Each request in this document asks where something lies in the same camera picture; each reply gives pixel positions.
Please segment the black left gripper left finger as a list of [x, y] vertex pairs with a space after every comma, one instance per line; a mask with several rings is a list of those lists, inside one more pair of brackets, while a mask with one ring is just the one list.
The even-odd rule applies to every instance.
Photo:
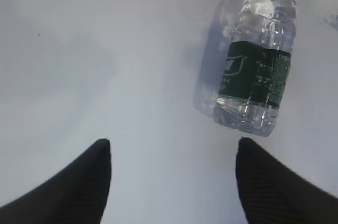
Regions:
[[101, 223], [111, 184], [111, 147], [95, 141], [67, 167], [1, 207], [1, 223]]

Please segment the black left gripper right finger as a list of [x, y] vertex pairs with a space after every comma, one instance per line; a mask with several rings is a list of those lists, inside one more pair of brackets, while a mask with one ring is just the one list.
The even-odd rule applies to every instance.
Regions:
[[238, 195], [248, 223], [337, 223], [337, 198], [283, 165], [251, 138], [238, 143]]

